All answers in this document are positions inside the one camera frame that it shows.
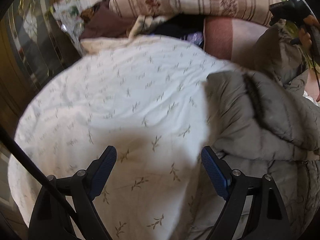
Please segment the pink bed blanket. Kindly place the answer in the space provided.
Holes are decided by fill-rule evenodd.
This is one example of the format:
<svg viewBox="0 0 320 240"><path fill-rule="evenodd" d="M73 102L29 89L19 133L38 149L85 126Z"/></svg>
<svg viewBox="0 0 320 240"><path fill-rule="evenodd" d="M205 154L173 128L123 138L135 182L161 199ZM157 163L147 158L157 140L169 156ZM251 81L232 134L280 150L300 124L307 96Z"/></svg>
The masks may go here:
<svg viewBox="0 0 320 240"><path fill-rule="evenodd" d="M204 20L206 53L252 69L254 45L267 27L238 18L210 16Z"/></svg>

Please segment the dark maroon garment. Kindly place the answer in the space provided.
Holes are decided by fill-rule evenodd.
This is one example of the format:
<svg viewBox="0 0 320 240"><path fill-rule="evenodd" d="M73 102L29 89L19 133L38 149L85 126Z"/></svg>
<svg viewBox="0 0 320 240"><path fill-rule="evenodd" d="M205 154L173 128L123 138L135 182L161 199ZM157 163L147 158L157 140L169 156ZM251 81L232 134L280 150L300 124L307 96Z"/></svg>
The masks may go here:
<svg viewBox="0 0 320 240"><path fill-rule="evenodd" d="M87 38L119 38L127 37L136 22L135 18L120 17L109 9L110 0L101 0L92 7L81 12L84 31L79 40Z"/></svg>

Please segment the dark wooden glass cabinet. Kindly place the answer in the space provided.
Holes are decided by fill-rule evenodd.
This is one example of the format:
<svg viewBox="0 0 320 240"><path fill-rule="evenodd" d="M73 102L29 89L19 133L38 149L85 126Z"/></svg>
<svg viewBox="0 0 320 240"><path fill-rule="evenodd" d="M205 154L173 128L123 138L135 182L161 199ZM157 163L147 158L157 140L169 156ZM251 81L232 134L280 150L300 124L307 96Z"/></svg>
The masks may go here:
<svg viewBox="0 0 320 240"><path fill-rule="evenodd" d="M1 126L13 137L32 98L80 59L50 11L60 0L1 0Z"/></svg>

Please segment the floral white cloth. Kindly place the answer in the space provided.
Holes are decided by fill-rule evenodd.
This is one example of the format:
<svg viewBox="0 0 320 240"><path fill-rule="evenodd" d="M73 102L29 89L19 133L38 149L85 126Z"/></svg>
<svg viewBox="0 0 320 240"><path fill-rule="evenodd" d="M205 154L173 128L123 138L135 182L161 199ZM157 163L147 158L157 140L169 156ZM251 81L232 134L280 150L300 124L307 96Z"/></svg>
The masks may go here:
<svg viewBox="0 0 320 240"><path fill-rule="evenodd" d="M51 6L50 12L59 28L67 34L75 49L83 56L85 52L79 41L84 31L84 20L80 17L82 12L80 0L59 0Z"/></svg>

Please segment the grey quilted down jacket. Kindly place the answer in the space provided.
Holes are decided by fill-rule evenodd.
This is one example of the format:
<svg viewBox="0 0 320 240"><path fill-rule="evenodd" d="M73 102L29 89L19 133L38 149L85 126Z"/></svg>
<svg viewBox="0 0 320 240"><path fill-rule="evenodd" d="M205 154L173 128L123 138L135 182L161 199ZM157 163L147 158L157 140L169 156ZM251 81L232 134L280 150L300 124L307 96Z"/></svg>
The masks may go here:
<svg viewBox="0 0 320 240"><path fill-rule="evenodd" d="M253 69L209 74L205 86L212 149L247 176L275 179L293 238L319 210L319 106L305 93L309 61L291 44L296 33L273 25L254 45Z"/></svg>

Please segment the white leaf-print duvet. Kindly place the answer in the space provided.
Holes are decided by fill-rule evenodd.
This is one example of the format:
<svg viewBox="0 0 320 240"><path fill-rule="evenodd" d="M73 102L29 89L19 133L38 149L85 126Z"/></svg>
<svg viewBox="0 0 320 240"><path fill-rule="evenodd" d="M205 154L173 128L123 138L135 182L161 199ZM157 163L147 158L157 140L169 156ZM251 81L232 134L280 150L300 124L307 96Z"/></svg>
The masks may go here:
<svg viewBox="0 0 320 240"><path fill-rule="evenodd" d="M209 74L237 65L165 36L87 40L20 118L15 141L46 175L68 177L107 146L117 161L94 205L113 239L186 239L200 151L216 114Z"/></svg>

